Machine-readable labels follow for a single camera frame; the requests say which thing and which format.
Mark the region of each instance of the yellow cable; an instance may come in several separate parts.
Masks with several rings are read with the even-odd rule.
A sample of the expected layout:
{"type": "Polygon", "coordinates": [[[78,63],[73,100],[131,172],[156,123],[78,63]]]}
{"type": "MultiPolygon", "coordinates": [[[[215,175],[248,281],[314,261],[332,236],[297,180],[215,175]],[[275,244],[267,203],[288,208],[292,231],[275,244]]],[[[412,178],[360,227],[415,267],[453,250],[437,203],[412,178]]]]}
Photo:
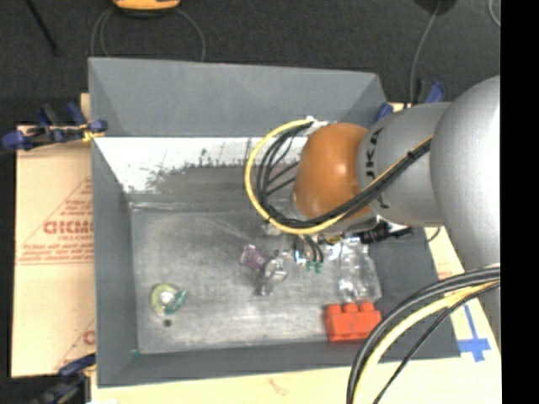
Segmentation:
{"type": "MultiPolygon", "coordinates": [[[[311,233],[317,233],[317,232],[323,231],[324,229],[327,229],[331,225],[334,225],[338,221],[342,220],[344,218],[344,216],[346,215],[346,213],[344,212],[342,214],[336,215],[335,217],[333,217],[331,219],[328,219],[328,220],[324,221],[323,223],[320,223],[319,225],[306,227],[306,228],[302,228],[302,229],[298,229],[298,228],[295,228],[295,227],[290,227],[290,226],[283,225],[282,223],[280,223],[277,220],[273,219],[270,216],[270,214],[268,214],[268,212],[262,207],[262,205],[259,203],[259,201],[256,199],[256,195],[254,194],[253,186],[251,184],[251,170],[253,168],[254,160],[255,160],[257,154],[259,153],[259,151],[262,149],[262,147],[271,138],[273,138],[274,136],[279,135],[283,131],[289,130],[289,129],[293,128],[293,127],[299,127],[301,125],[304,125],[304,124],[310,123],[310,122],[312,122],[312,120],[307,120],[307,119],[295,120],[295,121],[291,121],[289,123],[285,123],[285,124],[277,127],[276,129],[273,129],[270,133],[268,133],[266,136],[264,136],[262,138],[262,140],[251,151],[251,154],[249,155],[246,166],[245,166],[245,173],[243,174],[243,181],[245,183],[245,189],[247,191],[247,196],[249,197],[249,200],[251,201],[251,204],[257,210],[257,212],[265,220],[267,220],[270,224],[275,226],[277,229],[279,229],[281,231],[284,231],[284,232],[287,232],[287,233],[290,233],[292,235],[308,235],[308,234],[311,234],[311,233]]],[[[429,136],[429,137],[425,138],[415,148],[417,148],[418,146],[424,144],[427,141],[430,141],[431,139],[432,139],[432,136],[429,136]]],[[[373,184],[380,181],[381,178],[383,178],[388,172],[390,172],[394,167],[396,167],[402,160],[405,160],[406,158],[407,158],[407,154],[403,155],[398,161],[396,161],[395,163],[393,163],[393,165],[388,167],[377,178],[372,180],[371,183],[367,187],[364,188],[364,190],[368,189],[370,186],[372,186],[373,184]]]]}
{"type": "Polygon", "coordinates": [[[476,285],[473,287],[468,287],[466,289],[458,290],[455,293],[452,293],[446,297],[444,297],[441,300],[436,300],[435,302],[431,302],[427,306],[421,308],[420,310],[417,310],[416,312],[412,313],[410,316],[403,319],[400,323],[398,323],[381,341],[380,343],[374,348],[374,350],[371,353],[371,356],[367,359],[364,369],[362,371],[362,374],[358,380],[357,386],[356,386],[356,394],[355,394],[355,402],[363,403],[363,390],[364,385],[366,384],[369,371],[372,370],[372,368],[378,363],[382,355],[387,351],[389,346],[393,344],[393,342],[399,338],[406,330],[408,330],[410,327],[415,325],[417,322],[425,319],[427,316],[430,316],[431,314],[436,313],[439,310],[442,310],[444,308],[451,307],[455,305],[460,300],[466,298],[467,296],[485,289],[492,284],[497,283],[497,280],[490,281],[485,284],[476,285]]]}

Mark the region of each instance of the red lego brick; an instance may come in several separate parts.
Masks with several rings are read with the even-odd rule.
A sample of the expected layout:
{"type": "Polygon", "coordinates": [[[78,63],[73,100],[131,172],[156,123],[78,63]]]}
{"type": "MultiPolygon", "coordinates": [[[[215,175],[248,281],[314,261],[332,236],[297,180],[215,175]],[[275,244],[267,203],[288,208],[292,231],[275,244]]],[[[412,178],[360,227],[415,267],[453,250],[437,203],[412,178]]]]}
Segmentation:
{"type": "Polygon", "coordinates": [[[354,342],[368,337],[382,319],[382,314],[371,302],[333,304],[326,307],[324,323],[329,341],[354,342]]]}

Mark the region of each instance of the clamp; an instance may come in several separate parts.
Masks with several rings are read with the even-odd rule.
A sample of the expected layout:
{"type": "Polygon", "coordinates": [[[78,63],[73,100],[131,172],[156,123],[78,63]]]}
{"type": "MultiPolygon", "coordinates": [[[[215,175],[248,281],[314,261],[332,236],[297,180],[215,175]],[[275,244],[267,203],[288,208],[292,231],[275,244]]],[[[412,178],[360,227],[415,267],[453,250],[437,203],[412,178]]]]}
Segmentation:
{"type": "Polygon", "coordinates": [[[95,353],[92,353],[60,368],[58,375],[62,381],[29,401],[28,404],[65,404],[69,402],[81,388],[88,388],[88,377],[84,370],[95,365],[95,362],[95,353]]]}
{"type": "Polygon", "coordinates": [[[38,124],[26,131],[13,130],[2,137],[2,145],[6,150],[31,150],[37,146],[45,146],[68,141],[89,141],[100,136],[109,128],[105,120],[87,121],[83,112],[74,103],[66,106],[72,121],[70,125],[62,125],[56,112],[49,104],[41,106],[37,115],[38,124]]]}

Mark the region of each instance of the black cable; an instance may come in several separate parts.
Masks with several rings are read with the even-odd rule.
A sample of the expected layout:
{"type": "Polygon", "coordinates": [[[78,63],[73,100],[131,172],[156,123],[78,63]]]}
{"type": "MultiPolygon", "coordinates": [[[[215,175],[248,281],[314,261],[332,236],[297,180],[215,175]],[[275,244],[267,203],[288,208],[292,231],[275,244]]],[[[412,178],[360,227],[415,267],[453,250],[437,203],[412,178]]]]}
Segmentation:
{"type": "Polygon", "coordinates": [[[283,215],[275,209],[267,208],[266,210],[272,219],[280,222],[284,221],[288,226],[299,229],[319,225],[341,214],[345,214],[344,218],[347,218],[355,214],[357,211],[365,208],[372,200],[378,197],[386,188],[386,186],[388,186],[406,168],[408,168],[412,163],[419,160],[426,152],[428,152],[430,150],[430,141],[431,139],[429,138],[422,142],[419,146],[416,146],[412,151],[408,153],[407,156],[402,158],[399,162],[395,163],[392,169],[390,169],[382,177],[380,177],[377,183],[372,184],[354,198],[323,215],[305,221],[299,221],[291,219],[290,217],[283,215]]]}
{"type": "Polygon", "coordinates": [[[419,45],[418,45],[417,49],[415,50],[414,61],[412,62],[412,68],[410,69],[410,79],[409,79],[409,85],[408,85],[409,101],[412,104],[415,103],[415,101],[416,101],[415,88],[414,88],[415,83],[416,83],[416,80],[415,80],[415,67],[418,64],[419,54],[420,54],[420,52],[421,52],[421,50],[423,48],[423,43],[424,43],[425,39],[427,38],[427,35],[430,32],[430,29],[432,28],[432,24],[435,22],[436,16],[438,15],[438,11],[440,10],[441,2],[442,2],[442,0],[438,0],[438,3],[436,4],[435,10],[432,13],[432,15],[430,16],[429,23],[427,24],[427,27],[425,28],[423,34],[421,35],[421,39],[419,40],[419,45]]]}
{"type": "Polygon", "coordinates": [[[271,207],[270,205],[267,205],[267,198],[271,193],[274,193],[277,189],[282,189],[282,187],[285,187],[286,185],[284,184],[282,187],[272,189],[271,191],[269,191],[268,186],[270,185],[270,183],[275,181],[280,175],[284,174],[284,172],[281,171],[275,177],[270,178],[271,172],[285,158],[286,154],[288,154],[288,152],[291,149],[294,138],[305,129],[311,127],[313,123],[314,121],[287,130],[269,146],[268,150],[262,156],[262,159],[259,164],[259,170],[257,171],[257,176],[256,176],[256,196],[259,203],[263,205],[265,208],[272,211],[274,210],[273,207],[271,207]],[[279,158],[275,160],[275,157],[277,153],[279,152],[279,149],[281,149],[281,147],[283,147],[283,145],[285,145],[287,141],[289,141],[288,146],[280,154],[279,158]]]}
{"type": "MultiPolygon", "coordinates": [[[[97,18],[95,21],[95,24],[92,27],[92,34],[90,35],[90,56],[95,56],[95,41],[96,37],[99,32],[99,45],[101,47],[101,51],[104,53],[105,56],[110,56],[110,53],[107,49],[107,46],[104,42],[104,32],[105,32],[105,26],[109,22],[110,16],[114,12],[114,8],[107,8],[105,9],[97,18]]],[[[200,29],[199,25],[183,10],[176,8],[174,10],[174,13],[176,13],[179,17],[182,17],[186,19],[195,29],[197,35],[200,39],[200,61],[205,61],[206,58],[206,42],[204,34],[202,33],[202,30],[200,29]]]]}
{"type": "Polygon", "coordinates": [[[276,173],[273,177],[271,177],[268,180],[268,184],[272,184],[274,181],[279,179],[279,177],[282,177],[285,173],[287,173],[288,171],[291,171],[294,167],[296,167],[299,164],[300,164],[299,162],[293,162],[287,167],[285,167],[284,169],[280,170],[278,173],[276,173]]]}
{"type": "Polygon", "coordinates": [[[283,189],[284,187],[293,183],[294,181],[296,181],[296,177],[288,178],[286,181],[282,182],[277,187],[273,187],[272,189],[268,190],[265,194],[266,198],[270,197],[273,193],[283,189]]]}
{"type": "Polygon", "coordinates": [[[272,144],[269,146],[268,150],[262,156],[262,159],[260,160],[259,170],[257,171],[257,175],[256,175],[255,187],[256,187],[256,196],[261,205],[264,204],[263,181],[264,181],[264,177],[265,177],[265,174],[267,172],[267,167],[268,167],[266,163],[269,161],[270,156],[274,152],[278,151],[278,149],[283,145],[283,143],[286,141],[286,138],[289,134],[290,134],[290,131],[288,130],[282,136],[280,136],[275,141],[273,141],[272,144]]]}
{"type": "Polygon", "coordinates": [[[305,235],[305,241],[307,241],[307,244],[309,244],[309,247],[312,251],[312,261],[316,263],[318,261],[318,250],[317,250],[317,244],[315,241],[308,235],[305,235]]]}
{"type": "Polygon", "coordinates": [[[436,232],[434,233],[434,235],[430,238],[427,239],[427,242],[433,242],[434,239],[440,235],[440,232],[441,232],[441,227],[439,227],[438,229],[436,229],[436,232]]]}
{"type": "Polygon", "coordinates": [[[401,316],[405,311],[408,311],[416,305],[426,302],[427,300],[441,296],[446,292],[460,290],[477,284],[485,284],[489,281],[499,279],[499,277],[500,267],[483,268],[464,274],[458,274],[448,279],[437,281],[436,283],[430,284],[423,289],[418,290],[397,307],[395,307],[392,311],[390,311],[382,319],[382,321],[378,323],[375,329],[373,329],[355,356],[350,370],[346,391],[346,402],[348,404],[352,404],[354,401],[355,386],[360,378],[361,371],[363,370],[363,364],[368,359],[371,350],[375,348],[379,341],[383,338],[385,330],[391,322],[401,316]]]}
{"type": "Polygon", "coordinates": [[[372,402],[372,404],[378,404],[380,400],[382,399],[383,395],[387,392],[387,389],[389,389],[389,386],[397,379],[398,375],[403,371],[403,369],[406,367],[410,359],[419,351],[421,346],[424,344],[424,342],[432,335],[432,333],[442,324],[442,322],[449,317],[453,312],[455,312],[458,308],[466,304],[468,301],[473,300],[480,295],[483,295],[491,290],[497,289],[500,287],[500,283],[493,284],[485,289],[478,290],[477,292],[472,293],[471,295],[468,295],[462,300],[459,300],[456,304],[451,306],[450,308],[447,308],[427,329],[423,335],[419,338],[419,340],[416,342],[416,344],[410,349],[410,351],[404,356],[401,364],[397,367],[391,378],[387,381],[387,383],[384,385],[382,390],[378,393],[375,400],[372,402]]]}
{"type": "Polygon", "coordinates": [[[51,46],[52,54],[55,56],[61,56],[62,52],[60,49],[60,46],[55,42],[54,38],[51,35],[51,32],[49,31],[49,28],[45,24],[45,21],[41,17],[40,12],[37,10],[37,7],[34,5],[34,2],[32,0],[24,0],[26,2],[26,6],[28,6],[28,9],[30,9],[30,12],[34,16],[35,21],[40,26],[41,32],[47,39],[47,42],[49,42],[49,45],[51,46]]]}

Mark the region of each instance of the metal part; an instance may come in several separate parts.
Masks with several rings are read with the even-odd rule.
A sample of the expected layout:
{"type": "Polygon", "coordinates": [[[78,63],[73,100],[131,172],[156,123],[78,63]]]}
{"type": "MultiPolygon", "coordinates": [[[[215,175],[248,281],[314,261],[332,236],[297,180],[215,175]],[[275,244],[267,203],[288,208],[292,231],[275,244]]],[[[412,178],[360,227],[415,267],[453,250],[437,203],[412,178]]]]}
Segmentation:
{"type": "Polygon", "coordinates": [[[182,306],[186,296],[187,290],[180,290],[172,284],[158,284],[152,289],[150,303],[157,314],[168,316],[182,306]]]}
{"type": "Polygon", "coordinates": [[[281,283],[288,273],[285,271],[285,265],[278,259],[271,259],[265,264],[264,271],[261,275],[259,295],[268,296],[273,293],[274,287],[281,283]]]}

